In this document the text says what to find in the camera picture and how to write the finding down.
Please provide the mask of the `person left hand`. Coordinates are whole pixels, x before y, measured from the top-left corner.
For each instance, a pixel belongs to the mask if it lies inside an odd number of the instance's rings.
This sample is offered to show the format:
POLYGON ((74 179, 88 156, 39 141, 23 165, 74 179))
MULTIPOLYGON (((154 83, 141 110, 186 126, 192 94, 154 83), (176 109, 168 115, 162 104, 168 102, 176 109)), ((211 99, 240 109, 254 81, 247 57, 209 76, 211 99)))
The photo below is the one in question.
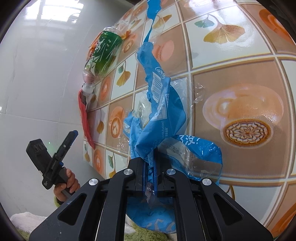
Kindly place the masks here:
POLYGON ((53 190, 54 195, 59 202, 65 202, 68 199, 68 197, 62 193, 63 190, 68 188, 70 193, 74 193, 80 188, 78 179, 76 179, 75 174, 70 169, 66 169, 66 174, 68 177, 67 183, 59 183, 53 190))

